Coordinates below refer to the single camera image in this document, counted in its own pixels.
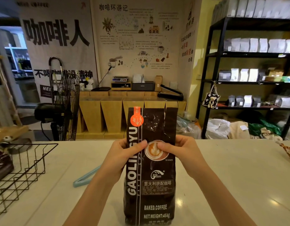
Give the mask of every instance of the orange logo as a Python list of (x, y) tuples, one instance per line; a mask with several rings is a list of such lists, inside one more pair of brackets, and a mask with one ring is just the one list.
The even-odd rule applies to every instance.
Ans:
[(130, 123), (135, 126), (139, 127), (143, 124), (144, 118), (141, 115), (141, 107), (134, 107), (134, 114), (130, 118)]

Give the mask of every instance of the wall poster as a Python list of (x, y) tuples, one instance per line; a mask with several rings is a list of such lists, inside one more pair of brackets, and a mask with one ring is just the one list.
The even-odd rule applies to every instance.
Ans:
[[(41, 102), (51, 102), (49, 58), (64, 73), (78, 70), (97, 83), (90, 0), (16, 0)], [(60, 74), (57, 60), (52, 71)]]
[(177, 81), (182, 32), (181, 0), (93, 0), (100, 73), (115, 66), (112, 76), (144, 74), (146, 81), (163, 76)]

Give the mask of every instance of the countertop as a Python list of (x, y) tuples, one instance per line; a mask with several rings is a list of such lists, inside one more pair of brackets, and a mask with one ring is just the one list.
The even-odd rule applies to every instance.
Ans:
[[(58, 142), (46, 157), (46, 174), (0, 216), (0, 226), (61, 226), (86, 186), (77, 178), (102, 163), (112, 140)], [(197, 140), (222, 182), (257, 225), (290, 225), (290, 158), (271, 140)], [(99, 225), (125, 225), (124, 173), (113, 187)], [(176, 206), (172, 225), (218, 225), (194, 180), (176, 160)]]

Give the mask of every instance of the black metal shelf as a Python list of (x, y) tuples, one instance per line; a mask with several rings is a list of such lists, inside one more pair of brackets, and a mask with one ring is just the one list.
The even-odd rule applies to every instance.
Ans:
[(290, 31), (290, 19), (240, 18), (226, 17), (211, 26), (213, 30), (222, 30), (227, 21), (226, 30), (243, 31)]
[[(202, 82), (205, 83), (214, 83), (212, 79), (202, 79)], [(225, 85), (281, 85), (281, 84), (290, 84), (285, 82), (233, 82), (233, 81), (215, 81), (216, 84), (225, 84)]]
[[(206, 57), (217, 57), (218, 52), (209, 53)], [(233, 52), (222, 51), (221, 57), (229, 58), (290, 58), (290, 53), (262, 53), (262, 52)]]
[[(211, 43), (212, 43), (212, 36), (214, 30), (221, 30), (220, 38), (218, 43), (218, 51), (214, 53), (210, 53)], [(231, 18), (226, 17), (221, 19), (220, 21), (216, 22), (210, 27), (209, 35), (208, 35), (208, 42), (205, 54), (205, 61), (203, 65), (203, 74), (202, 74), (202, 81), (200, 84), (200, 94), (198, 99), (198, 106), (196, 111), (196, 118), (199, 118), (200, 108), (202, 107), (202, 97), (203, 97), (203, 90), (204, 84), (209, 83), (210, 86), (216, 81), (217, 84), (236, 84), (236, 85), (284, 85), (289, 86), (290, 83), (284, 82), (230, 82), (230, 81), (217, 81), (219, 64), (222, 57), (232, 57), (232, 58), (284, 58), (286, 59), (285, 67), (284, 67), (284, 75), (286, 75), (290, 68), (290, 54), (279, 54), (279, 53), (251, 53), (251, 52), (231, 52), (231, 51), (223, 51), (223, 43), (225, 40), (225, 34), (227, 30), (250, 30), (250, 31), (290, 31), (290, 19), (262, 19), (262, 18)], [(206, 72), (208, 67), (208, 60), (209, 57), (215, 57), (215, 64), (213, 70), (212, 79), (205, 79)], [(263, 106), (263, 107), (241, 107), (241, 106), (225, 106), (223, 103), (218, 103), (216, 109), (222, 110), (286, 110), (290, 111), (290, 108), (280, 108), (278, 106)], [(209, 119), (211, 109), (206, 109), (203, 130), (202, 130), (202, 138), (205, 139), (206, 137), (206, 130), (207, 130), (207, 123)], [(286, 122), (282, 130), (281, 137), (285, 139), (286, 134), (290, 128), (290, 116)]]
[[(205, 105), (202, 105), (203, 102), (199, 102), (201, 106), (205, 107), (206, 109), (211, 110)], [(261, 106), (261, 107), (243, 107), (243, 106), (226, 106), (225, 102), (218, 102), (217, 107), (215, 109), (222, 109), (222, 110), (244, 110), (244, 109), (251, 109), (251, 110), (285, 110), (290, 111), (290, 108), (281, 108), (279, 106)]]

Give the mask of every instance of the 咖啡人 banner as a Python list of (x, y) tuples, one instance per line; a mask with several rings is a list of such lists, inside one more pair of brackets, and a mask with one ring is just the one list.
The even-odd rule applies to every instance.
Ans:
[[(89, 0), (16, 0), (41, 102), (51, 102), (49, 58), (58, 57), (64, 73), (78, 70), (97, 83)], [(57, 60), (52, 72), (61, 74)]]

